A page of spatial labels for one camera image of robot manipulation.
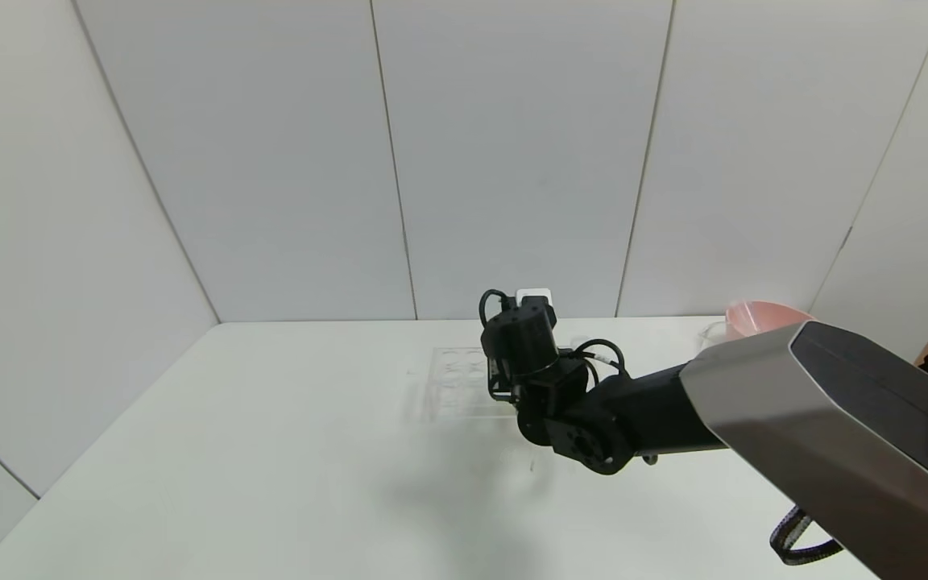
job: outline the black cable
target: black cable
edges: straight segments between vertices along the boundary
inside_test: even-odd
[[[570,357],[572,357],[572,358],[578,357],[578,358],[585,358],[585,359],[591,359],[591,358],[592,358],[592,359],[596,359],[596,356],[597,356],[597,355],[595,355],[595,354],[593,354],[593,353],[591,353],[591,352],[577,352],[577,351],[572,351],[572,352],[570,352],[570,353],[568,353],[568,354],[566,354],[566,355],[564,355],[564,356],[570,356]],[[612,367],[614,367],[614,368],[618,368],[619,371],[622,370],[622,367],[619,367],[619,366],[618,366],[618,363],[616,363],[614,360],[607,360],[607,361],[601,360],[600,362],[601,362],[601,363],[607,363],[607,364],[609,364],[609,366],[612,366]]]
[[[608,349],[611,349],[615,352],[615,357],[618,359],[618,370],[625,372],[625,355],[622,354],[622,349],[618,348],[614,342],[604,341],[603,338],[593,338],[590,341],[585,341],[581,345],[575,346],[575,353],[582,353],[585,349],[588,349],[589,346],[607,346]]]
[[[593,367],[593,361],[588,358],[584,358],[583,361],[585,361],[586,367],[590,368],[590,374],[593,375],[593,386],[600,385],[600,375],[596,374],[596,367]]]
[[[478,301],[478,319],[482,321],[482,327],[486,327],[486,300],[489,300],[490,296],[499,296],[500,297],[500,309],[502,311],[505,304],[508,303],[508,295],[500,292],[500,290],[486,290],[482,294],[482,298]]]
[[[807,526],[811,525],[811,516],[800,507],[794,506],[785,515],[783,521],[776,526],[776,531],[768,539],[768,544],[776,551],[783,564],[788,566],[803,566],[814,561],[831,557],[843,550],[843,546],[836,540],[828,540],[818,546],[810,548],[794,548],[794,544],[803,535]]]
[[[496,360],[496,368],[498,371],[496,375],[496,386],[497,387],[503,387],[504,385],[509,386],[509,384],[511,383],[509,383],[508,381],[508,371],[506,371],[506,368],[503,367],[502,360],[500,359]],[[497,396],[497,393],[493,392],[493,383],[489,384],[489,396],[493,397],[493,400],[511,400],[512,399],[512,393],[510,391],[507,392],[506,399],[504,399],[504,397],[502,396]]]

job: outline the pink bowl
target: pink bowl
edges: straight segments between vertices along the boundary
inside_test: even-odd
[[[740,302],[725,311],[725,338],[734,341],[752,337],[805,320],[814,320],[814,317],[785,304],[765,300]]]

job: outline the white tabletop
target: white tabletop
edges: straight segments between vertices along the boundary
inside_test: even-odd
[[[711,317],[564,320],[631,374]],[[225,324],[200,339],[0,544],[0,579],[872,578],[787,568],[791,503],[732,452],[599,476],[509,419],[417,419],[433,350],[479,324]]]

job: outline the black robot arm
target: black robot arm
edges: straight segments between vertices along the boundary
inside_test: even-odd
[[[485,301],[493,295],[500,297],[501,312],[485,321]],[[685,364],[633,379],[611,342],[559,349],[553,340],[557,317],[544,296],[518,302],[490,291],[479,309],[490,396],[518,408],[520,432],[532,443],[551,445],[600,474],[616,473],[634,456],[652,463],[658,454],[725,447],[682,388],[678,375]],[[589,389],[593,355],[585,349],[597,344],[614,350],[611,365],[618,374]]]

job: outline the white backdrop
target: white backdrop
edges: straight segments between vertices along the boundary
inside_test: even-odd
[[[216,323],[207,297],[222,321],[752,297],[906,358],[928,337],[928,0],[77,3],[110,87],[68,1],[0,0],[0,460],[36,493]],[[0,470],[0,522],[16,493]]]

